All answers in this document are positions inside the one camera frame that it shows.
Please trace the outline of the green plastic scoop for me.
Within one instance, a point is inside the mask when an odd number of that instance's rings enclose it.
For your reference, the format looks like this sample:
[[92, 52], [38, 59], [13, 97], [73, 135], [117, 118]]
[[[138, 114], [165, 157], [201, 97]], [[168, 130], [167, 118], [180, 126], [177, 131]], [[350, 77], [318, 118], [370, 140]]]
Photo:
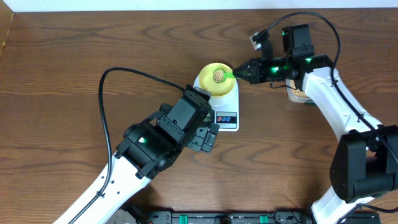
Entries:
[[223, 83], [229, 78], [235, 78], [235, 76], [233, 75], [233, 72], [227, 72], [226, 70], [224, 70], [222, 68], [217, 68], [213, 72], [213, 81], [215, 83]]

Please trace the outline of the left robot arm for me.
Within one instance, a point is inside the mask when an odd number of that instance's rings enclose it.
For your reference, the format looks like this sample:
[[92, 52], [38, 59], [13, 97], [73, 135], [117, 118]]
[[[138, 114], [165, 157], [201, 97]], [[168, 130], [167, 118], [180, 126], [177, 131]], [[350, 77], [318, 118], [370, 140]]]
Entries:
[[209, 91], [188, 85], [175, 105], [162, 104], [158, 111], [128, 127], [111, 164], [56, 222], [105, 223], [159, 172], [168, 169], [184, 148], [209, 153], [219, 130], [210, 98]]

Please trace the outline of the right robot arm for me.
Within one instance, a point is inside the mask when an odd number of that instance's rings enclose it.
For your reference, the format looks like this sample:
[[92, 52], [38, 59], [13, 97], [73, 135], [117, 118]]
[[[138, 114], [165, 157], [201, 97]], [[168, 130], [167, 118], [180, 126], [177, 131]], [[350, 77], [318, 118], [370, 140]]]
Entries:
[[233, 70], [251, 84], [284, 80], [304, 92], [331, 126], [338, 147], [330, 167], [331, 186], [301, 223], [343, 223], [355, 210], [397, 190], [397, 126], [372, 117], [341, 81], [335, 62], [316, 55], [306, 24], [282, 29], [285, 57], [274, 57], [269, 33], [251, 36], [260, 58]]

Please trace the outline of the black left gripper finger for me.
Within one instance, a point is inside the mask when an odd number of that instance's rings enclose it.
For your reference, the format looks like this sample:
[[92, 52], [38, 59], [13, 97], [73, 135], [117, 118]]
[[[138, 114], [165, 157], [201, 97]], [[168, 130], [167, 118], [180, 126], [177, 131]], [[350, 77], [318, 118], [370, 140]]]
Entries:
[[207, 132], [208, 128], [198, 128], [187, 147], [196, 152], [208, 152], [209, 145], [205, 144]]
[[215, 144], [215, 140], [219, 131], [219, 126], [217, 124], [211, 124], [206, 132], [205, 138], [201, 150], [206, 153], [210, 153]]

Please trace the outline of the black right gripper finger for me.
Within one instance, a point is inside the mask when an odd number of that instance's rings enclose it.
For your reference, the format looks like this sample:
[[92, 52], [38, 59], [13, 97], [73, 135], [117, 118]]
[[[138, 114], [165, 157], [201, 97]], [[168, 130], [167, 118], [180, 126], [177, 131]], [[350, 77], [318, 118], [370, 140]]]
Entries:
[[249, 75], [257, 73], [257, 59], [251, 58], [247, 62], [233, 69], [234, 75]]
[[250, 84], [258, 84], [257, 75], [251, 75], [250, 73], [247, 73], [247, 74], [233, 73], [233, 75], [235, 78], [247, 81]]

